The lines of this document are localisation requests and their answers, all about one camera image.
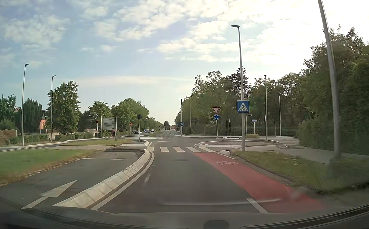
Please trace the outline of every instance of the concrete curb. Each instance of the concrete curb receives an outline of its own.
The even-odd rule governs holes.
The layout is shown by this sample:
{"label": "concrete curb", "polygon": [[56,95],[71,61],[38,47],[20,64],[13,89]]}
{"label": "concrete curb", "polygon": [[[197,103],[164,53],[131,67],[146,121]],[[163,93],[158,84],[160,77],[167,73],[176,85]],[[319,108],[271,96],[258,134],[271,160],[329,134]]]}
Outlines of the concrete curb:
{"label": "concrete curb", "polygon": [[19,145],[19,146],[1,146],[0,149],[21,149],[21,148],[33,148],[33,147],[39,147],[39,146],[45,146],[45,145],[58,145],[58,144],[64,144],[74,141],[86,141],[86,140],[93,140],[96,138],[86,138],[86,139],[73,139],[73,140],[66,140],[66,141],[58,141],[58,142],[51,142],[51,143],[44,143],[44,144],[35,144],[35,145]]}
{"label": "concrete curb", "polygon": [[150,144],[150,142],[145,141],[142,144],[123,143],[121,146],[141,147],[141,146],[148,146],[149,144]]}
{"label": "concrete curb", "polygon": [[52,207],[80,207],[87,208],[93,205],[95,202],[108,195],[113,190],[125,185],[128,180],[139,174],[148,163],[151,163],[152,153],[143,149],[144,154],[137,159],[133,164],[119,173],[101,181],[100,183],[86,189],[66,200],[63,200]]}

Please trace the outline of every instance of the pedestrian crossing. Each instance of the pedestrian crossing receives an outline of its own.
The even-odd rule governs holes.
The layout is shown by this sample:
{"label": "pedestrian crossing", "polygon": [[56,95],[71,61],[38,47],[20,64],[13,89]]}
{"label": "pedestrian crossing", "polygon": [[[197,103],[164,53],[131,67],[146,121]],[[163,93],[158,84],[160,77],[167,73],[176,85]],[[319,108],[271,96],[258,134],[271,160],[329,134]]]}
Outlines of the pedestrian crossing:
{"label": "pedestrian crossing", "polygon": [[155,149],[158,150],[158,148],[160,149],[161,152],[194,152],[194,153],[202,153],[202,152],[215,152],[214,150],[208,149],[206,147],[200,147],[200,149],[203,149],[204,151],[201,151],[197,148],[194,147],[178,147],[178,146],[173,146],[173,147],[166,147],[166,146],[159,146],[159,147],[154,147],[154,146],[148,146],[147,150],[148,151],[152,151],[154,152]]}

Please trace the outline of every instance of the direction sign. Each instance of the direction sign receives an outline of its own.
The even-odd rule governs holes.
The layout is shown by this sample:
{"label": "direction sign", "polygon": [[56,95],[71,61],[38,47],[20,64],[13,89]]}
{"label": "direction sign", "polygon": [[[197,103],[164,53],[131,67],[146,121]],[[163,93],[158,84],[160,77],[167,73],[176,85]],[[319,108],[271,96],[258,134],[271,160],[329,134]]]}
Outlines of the direction sign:
{"label": "direction sign", "polygon": [[237,100],[237,113],[249,113],[250,102],[249,100]]}
{"label": "direction sign", "polygon": [[212,110],[214,111],[214,113],[218,113],[218,111],[220,110],[220,107],[219,106],[213,106],[212,107]]}
{"label": "direction sign", "polygon": [[103,118],[102,127],[104,128],[104,130],[115,129],[115,118]]}

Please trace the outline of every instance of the traffic sign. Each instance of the traffic sign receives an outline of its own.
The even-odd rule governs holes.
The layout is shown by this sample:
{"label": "traffic sign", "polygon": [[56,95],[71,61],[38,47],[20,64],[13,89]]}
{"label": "traffic sign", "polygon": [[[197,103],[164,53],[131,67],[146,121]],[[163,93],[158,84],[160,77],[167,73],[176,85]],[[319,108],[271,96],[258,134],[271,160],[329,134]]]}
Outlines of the traffic sign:
{"label": "traffic sign", "polygon": [[218,111],[220,110],[220,107],[219,106],[213,106],[212,107],[212,110],[214,111],[214,113],[218,113]]}
{"label": "traffic sign", "polygon": [[249,113],[250,102],[249,100],[237,100],[237,113]]}

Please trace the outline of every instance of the yield sign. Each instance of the yield sign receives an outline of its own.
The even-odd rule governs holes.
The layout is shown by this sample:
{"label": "yield sign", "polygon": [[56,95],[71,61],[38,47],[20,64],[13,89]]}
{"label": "yield sign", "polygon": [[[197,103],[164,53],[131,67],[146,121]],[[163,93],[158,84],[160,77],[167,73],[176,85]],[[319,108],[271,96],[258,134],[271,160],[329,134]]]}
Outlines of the yield sign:
{"label": "yield sign", "polygon": [[212,109],[217,114],[218,111],[220,110],[220,107],[219,106],[213,106]]}

